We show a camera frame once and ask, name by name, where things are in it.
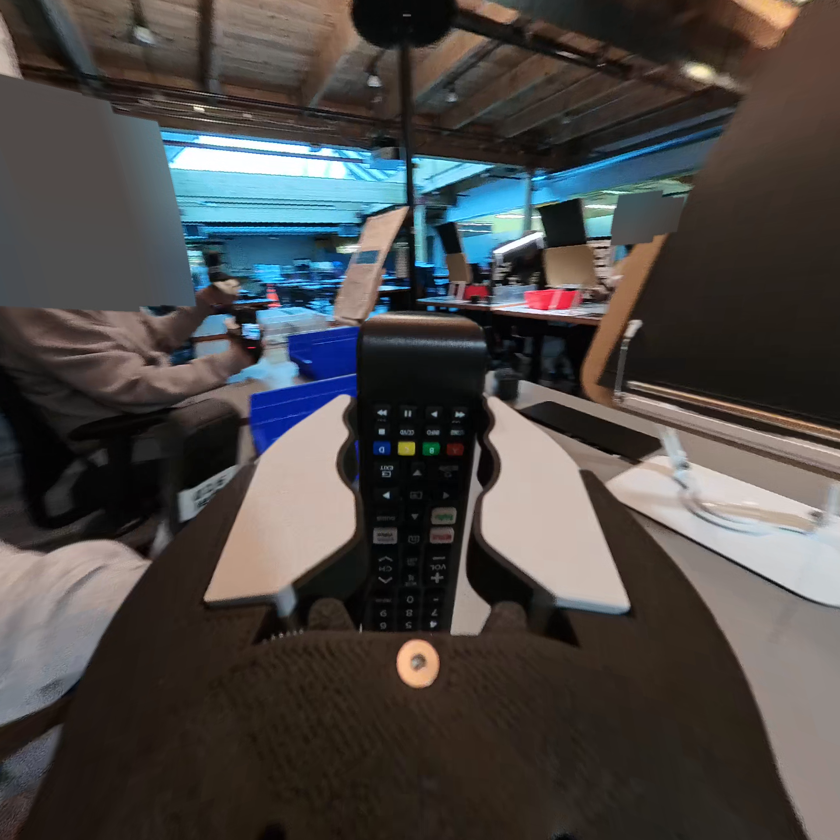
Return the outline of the clear plastic bin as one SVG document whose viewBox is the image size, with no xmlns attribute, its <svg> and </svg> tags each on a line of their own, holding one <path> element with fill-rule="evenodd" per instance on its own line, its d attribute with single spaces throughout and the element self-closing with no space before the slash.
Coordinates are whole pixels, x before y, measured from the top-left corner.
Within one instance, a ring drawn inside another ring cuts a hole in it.
<svg viewBox="0 0 840 840">
<path fill-rule="evenodd" d="M 257 311 L 257 323 L 262 332 L 265 357 L 277 362 L 286 359 L 289 337 L 328 329 L 331 317 L 303 307 L 266 308 Z"/>
</svg>

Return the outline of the person's left forearm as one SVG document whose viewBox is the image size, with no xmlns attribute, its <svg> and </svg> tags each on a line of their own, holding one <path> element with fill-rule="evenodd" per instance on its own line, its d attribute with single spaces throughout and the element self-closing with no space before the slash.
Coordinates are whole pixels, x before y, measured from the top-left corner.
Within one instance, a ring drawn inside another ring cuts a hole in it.
<svg viewBox="0 0 840 840">
<path fill-rule="evenodd" d="M 41 711 L 76 685 L 151 562 L 110 540 L 51 552 L 1 542 L 1 724 Z"/>
</svg>

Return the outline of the black background monitor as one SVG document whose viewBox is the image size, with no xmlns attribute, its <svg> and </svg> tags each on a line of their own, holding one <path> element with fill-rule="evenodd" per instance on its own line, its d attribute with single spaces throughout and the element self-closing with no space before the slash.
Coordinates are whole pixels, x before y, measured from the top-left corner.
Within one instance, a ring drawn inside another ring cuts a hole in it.
<svg viewBox="0 0 840 840">
<path fill-rule="evenodd" d="M 543 204 L 538 207 L 538 211 L 546 249 L 587 244 L 583 205 L 580 198 L 571 198 L 561 203 Z"/>
</svg>

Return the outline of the black remote control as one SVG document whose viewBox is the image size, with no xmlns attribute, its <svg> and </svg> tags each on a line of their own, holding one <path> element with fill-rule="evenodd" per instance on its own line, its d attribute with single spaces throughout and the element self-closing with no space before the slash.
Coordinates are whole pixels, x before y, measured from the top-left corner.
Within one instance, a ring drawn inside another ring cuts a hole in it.
<svg viewBox="0 0 840 840">
<path fill-rule="evenodd" d="M 467 318 L 389 313 L 360 329 L 363 630 L 450 630 L 486 367 L 484 334 Z"/>
</svg>

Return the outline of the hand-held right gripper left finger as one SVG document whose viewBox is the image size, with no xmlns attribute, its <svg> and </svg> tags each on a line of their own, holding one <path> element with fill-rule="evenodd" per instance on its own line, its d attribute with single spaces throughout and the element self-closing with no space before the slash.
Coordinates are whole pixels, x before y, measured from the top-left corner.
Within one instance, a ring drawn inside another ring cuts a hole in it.
<svg viewBox="0 0 840 840">
<path fill-rule="evenodd" d="M 209 607 L 268 605 L 279 617 L 347 601 L 368 575 L 364 507 L 347 459 L 355 401 L 338 395 L 259 457 L 204 593 Z"/>
</svg>

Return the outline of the white monitor stand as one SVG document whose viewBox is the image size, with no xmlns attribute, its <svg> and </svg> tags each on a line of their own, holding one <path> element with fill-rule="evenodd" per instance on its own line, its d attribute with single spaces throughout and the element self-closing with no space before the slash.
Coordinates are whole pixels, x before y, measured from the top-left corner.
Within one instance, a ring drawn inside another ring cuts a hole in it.
<svg viewBox="0 0 840 840">
<path fill-rule="evenodd" d="M 724 411 L 717 401 L 625 381 L 631 342 L 642 328 L 630 320 L 618 346 L 613 401 L 656 425 L 664 453 L 607 483 L 624 506 L 818 605 L 839 607 L 838 438 L 795 434 L 761 424 L 760 413 Z M 824 475 L 816 507 L 691 461 L 679 432 L 747 450 Z"/>
</svg>

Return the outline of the large black monitor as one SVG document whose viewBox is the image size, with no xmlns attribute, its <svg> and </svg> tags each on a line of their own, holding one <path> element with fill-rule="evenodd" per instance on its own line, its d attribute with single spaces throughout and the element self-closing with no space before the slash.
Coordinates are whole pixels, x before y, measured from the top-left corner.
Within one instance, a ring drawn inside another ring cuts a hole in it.
<svg viewBox="0 0 840 840">
<path fill-rule="evenodd" d="M 581 369 L 589 399 L 838 447 L 838 36 L 838 2 L 805 5 L 678 230 L 635 249 Z"/>
</svg>

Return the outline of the black office chair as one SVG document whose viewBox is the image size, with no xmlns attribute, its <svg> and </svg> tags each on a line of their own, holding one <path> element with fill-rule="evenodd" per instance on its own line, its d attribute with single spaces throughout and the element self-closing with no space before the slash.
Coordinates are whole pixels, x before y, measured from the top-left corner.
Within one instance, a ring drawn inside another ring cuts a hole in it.
<svg viewBox="0 0 840 840">
<path fill-rule="evenodd" d="M 207 399 L 79 427 L 68 441 L 25 399 L 6 411 L 28 517 L 43 530 L 85 520 L 88 539 L 119 539 L 158 523 L 177 490 L 238 466 L 242 418 Z"/>
</svg>

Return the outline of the cardboard sign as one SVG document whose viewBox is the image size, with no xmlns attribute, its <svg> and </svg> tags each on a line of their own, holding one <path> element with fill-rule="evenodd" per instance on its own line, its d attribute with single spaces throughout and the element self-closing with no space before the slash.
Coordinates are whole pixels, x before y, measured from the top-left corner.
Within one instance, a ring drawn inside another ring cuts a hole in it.
<svg viewBox="0 0 840 840">
<path fill-rule="evenodd" d="M 379 296 L 385 259 L 406 221 L 408 209 L 406 205 L 398 206 L 365 220 L 357 249 L 334 299 L 334 324 L 358 327 L 371 315 Z"/>
</svg>

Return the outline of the black flat pad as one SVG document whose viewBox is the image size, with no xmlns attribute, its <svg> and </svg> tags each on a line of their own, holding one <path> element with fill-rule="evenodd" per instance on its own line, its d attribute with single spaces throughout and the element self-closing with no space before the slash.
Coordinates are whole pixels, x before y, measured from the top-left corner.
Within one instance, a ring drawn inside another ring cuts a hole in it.
<svg viewBox="0 0 840 840">
<path fill-rule="evenodd" d="M 550 431 L 634 465 L 662 448 L 658 437 L 556 402 L 536 403 L 518 412 Z"/>
</svg>

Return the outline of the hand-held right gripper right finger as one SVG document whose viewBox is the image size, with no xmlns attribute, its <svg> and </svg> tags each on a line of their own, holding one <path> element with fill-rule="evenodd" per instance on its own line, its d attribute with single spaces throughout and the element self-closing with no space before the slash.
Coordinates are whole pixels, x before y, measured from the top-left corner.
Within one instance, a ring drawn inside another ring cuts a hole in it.
<svg viewBox="0 0 840 840">
<path fill-rule="evenodd" d="M 496 396 L 484 399 L 467 580 L 488 606 L 623 616 L 627 589 L 580 468 Z"/>
</svg>

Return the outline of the large blue plastic bin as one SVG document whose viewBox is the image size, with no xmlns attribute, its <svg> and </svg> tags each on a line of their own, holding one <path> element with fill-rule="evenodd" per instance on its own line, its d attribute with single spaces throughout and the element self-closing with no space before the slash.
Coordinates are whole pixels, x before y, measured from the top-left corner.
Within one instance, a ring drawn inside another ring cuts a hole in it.
<svg viewBox="0 0 840 840">
<path fill-rule="evenodd" d="M 248 425 L 257 456 L 335 397 L 356 393 L 356 375 L 347 374 L 252 394 Z"/>
</svg>

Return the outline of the wooden desk with red bins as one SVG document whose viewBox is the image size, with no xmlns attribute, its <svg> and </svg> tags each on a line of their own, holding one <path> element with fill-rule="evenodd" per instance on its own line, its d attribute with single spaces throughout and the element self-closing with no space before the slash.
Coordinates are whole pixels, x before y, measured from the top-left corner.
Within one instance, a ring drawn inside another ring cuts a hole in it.
<svg viewBox="0 0 840 840">
<path fill-rule="evenodd" d="M 549 324 L 568 324 L 598 327 L 604 314 L 592 308 L 572 308 L 565 310 L 539 310 L 524 303 L 494 304 L 489 302 L 469 302 L 451 297 L 419 298 L 416 304 L 420 308 L 432 311 L 462 311 L 484 313 L 491 316 L 510 319 L 531 320 Z"/>
</svg>

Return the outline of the cardboard sheet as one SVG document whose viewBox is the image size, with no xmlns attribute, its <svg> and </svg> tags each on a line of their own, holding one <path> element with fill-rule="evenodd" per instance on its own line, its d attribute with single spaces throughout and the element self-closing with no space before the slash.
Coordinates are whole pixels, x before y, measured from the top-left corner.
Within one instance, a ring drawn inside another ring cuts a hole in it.
<svg viewBox="0 0 840 840">
<path fill-rule="evenodd" d="M 542 251 L 545 286 L 594 288 L 598 285 L 592 248 L 588 244 L 546 248 Z"/>
</svg>

